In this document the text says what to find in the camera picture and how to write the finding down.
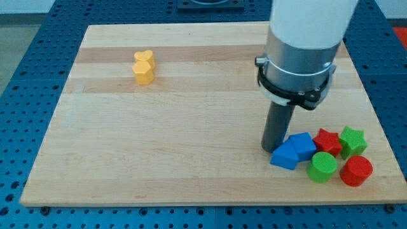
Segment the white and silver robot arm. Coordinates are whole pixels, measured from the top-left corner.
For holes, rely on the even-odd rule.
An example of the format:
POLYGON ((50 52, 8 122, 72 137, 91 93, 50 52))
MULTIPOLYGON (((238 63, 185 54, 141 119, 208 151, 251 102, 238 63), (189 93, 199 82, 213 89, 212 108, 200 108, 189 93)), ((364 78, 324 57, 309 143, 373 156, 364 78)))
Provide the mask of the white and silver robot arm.
POLYGON ((274 0, 261 86, 287 92, 322 89, 357 0, 274 0))

